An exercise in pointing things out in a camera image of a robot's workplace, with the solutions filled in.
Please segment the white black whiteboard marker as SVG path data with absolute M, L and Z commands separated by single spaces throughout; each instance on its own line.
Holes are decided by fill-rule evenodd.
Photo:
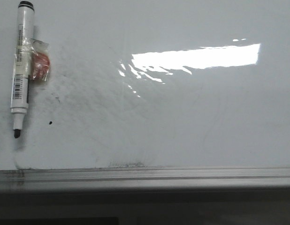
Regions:
M 19 138 L 29 107 L 29 78 L 32 70 L 32 39 L 34 33 L 34 6 L 22 0 L 17 9 L 17 40 L 13 71 L 11 113 L 14 138 Z

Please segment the white whiteboard with aluminium frame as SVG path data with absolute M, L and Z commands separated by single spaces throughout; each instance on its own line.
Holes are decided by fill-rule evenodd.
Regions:
M 290 0 L 35 0 L 48 82 L 14 138 L 0 0 L 0 194 L 290 188 Z

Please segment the red magnet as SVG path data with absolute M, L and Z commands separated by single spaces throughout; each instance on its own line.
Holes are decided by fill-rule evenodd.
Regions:
M 48 80 L 51 71 L 48 48 L 48 43 L 30 39 L 31 74 L 29 79 L 33 82 L 45 83 Z

